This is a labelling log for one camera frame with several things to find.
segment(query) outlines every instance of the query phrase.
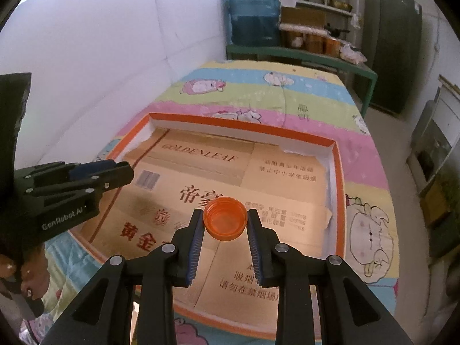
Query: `orange bottle cap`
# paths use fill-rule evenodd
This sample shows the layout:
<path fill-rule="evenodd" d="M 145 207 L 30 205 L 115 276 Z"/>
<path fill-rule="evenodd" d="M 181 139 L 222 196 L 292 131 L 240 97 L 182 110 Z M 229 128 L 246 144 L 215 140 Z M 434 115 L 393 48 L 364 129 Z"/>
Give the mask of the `orange bottle cap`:
<path fill-rule="evenodd" d="M 248 223 L 248 212 L 240 201 L 219 197 L 204 208 L 203 222 L 213 238 L 230 241 L 243 233 Z"/>

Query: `cartoon pig print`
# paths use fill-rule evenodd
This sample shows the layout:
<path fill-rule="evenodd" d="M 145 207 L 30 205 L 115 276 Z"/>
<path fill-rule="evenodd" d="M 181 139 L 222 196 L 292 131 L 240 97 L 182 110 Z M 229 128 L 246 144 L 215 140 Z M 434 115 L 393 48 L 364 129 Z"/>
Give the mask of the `cartoon pig print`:
<path fill-rule="evenodd" d="M 209 345 L 204 337 L 198 335 L 196 328 L 186 323 L 183 318 L 176 318 L 174 327 L 176 328 L 177 345 Z"/>
<path fill-rule="evenodd" d="M 350 225 L 350 263 L 366 283 L 383 278 L 393 259 L 393 238 L 388 231 L 388 215 L 379 207 L 362 204 L 360 198 L 347 199 L 347 221 Z"/>
<path fill-rule="evenodd" d="M 279 74 L 277 72 L 268 72 L 264 75 L 264 79 L 267 83 L 277 86 L 277 87 L 282 87 L 285 85 L 293 85 L 294 81 L 291 78 L 288 78 L 287 76 L 284 76 L 282 74 Z"/>
<path fill-rule="evenodd" d="M 221 119 L 241 120 L 243 122 L 262 124 L 260 121 L 262 116 L 258 112 L 252 110 L 248 110 L 246 112 L 242 112 L 241 110 L 238 110 L 237 112 L 228 112 L 226 110 L 222 110 L 213 114 L 212 116 Z"/>
<path fill-rule="evenodd" d="M 223 92 L 226 83 L 217 79 L 195 79 L 185 82 L 179 93 L 188 95 L 203 95 L 210 92 Z"/>

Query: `cardboard box on shelf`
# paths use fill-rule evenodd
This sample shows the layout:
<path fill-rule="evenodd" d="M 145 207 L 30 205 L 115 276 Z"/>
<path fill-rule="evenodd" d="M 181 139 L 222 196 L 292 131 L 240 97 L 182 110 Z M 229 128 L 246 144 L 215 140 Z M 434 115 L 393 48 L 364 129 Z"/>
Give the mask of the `cardboard box on shelf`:
<path fill-rule="evenodd" d="M 308 7 L 282 7 L 281 23 L 323 28 L 326 24 L 326 14 Z"/>
<path fill-rule="evenodd" d="M 425 197 L 420 200 L 420 206 L 422 207 L 426 227 L 432 227 L 437 221 L 445 218 L 450 213 L 441 184 L 437 179 L 434 180 Z"/>

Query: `gray floor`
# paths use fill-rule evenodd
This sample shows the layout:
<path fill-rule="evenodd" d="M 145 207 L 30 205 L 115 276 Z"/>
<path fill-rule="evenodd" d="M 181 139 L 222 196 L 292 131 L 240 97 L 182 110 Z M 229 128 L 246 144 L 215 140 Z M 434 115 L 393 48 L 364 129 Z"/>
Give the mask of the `gray floor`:
<path fill-rule="evenodd" d="M 406 158 L 412 131 L 387 114 L 369 108 L 365 121 L 386 172 L 399 236 L 399 294 L 395 317 L 415 342 L 428 297 L 428 235 Z"/>

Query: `blue water bottle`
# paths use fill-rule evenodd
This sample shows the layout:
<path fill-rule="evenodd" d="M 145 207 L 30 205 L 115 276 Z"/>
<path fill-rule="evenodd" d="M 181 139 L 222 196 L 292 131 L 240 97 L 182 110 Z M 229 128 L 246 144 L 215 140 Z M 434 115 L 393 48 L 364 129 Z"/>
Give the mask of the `blue water bottle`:
<path fill-rule="evenodd" d="M 278 46 L 279 0 L 228 0 L 231 41 L 245 46 Z"/>

